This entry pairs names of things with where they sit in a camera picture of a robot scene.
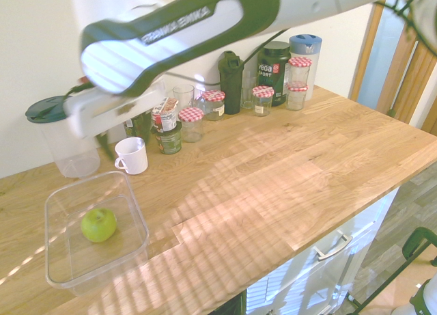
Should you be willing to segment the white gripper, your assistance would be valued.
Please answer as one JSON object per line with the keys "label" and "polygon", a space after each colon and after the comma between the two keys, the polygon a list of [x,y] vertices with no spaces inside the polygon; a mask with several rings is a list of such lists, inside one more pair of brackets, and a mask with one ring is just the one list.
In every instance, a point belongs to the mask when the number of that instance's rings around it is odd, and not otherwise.
{"label": "white gripper", "polygon": [[109,160],[115,160],[107,130],[159,105],[166,97],[164,81],[155,81],[142,95],[108,94],[97,87],[67,99],[64,111],[70,130],[79,138],[95,137]]}

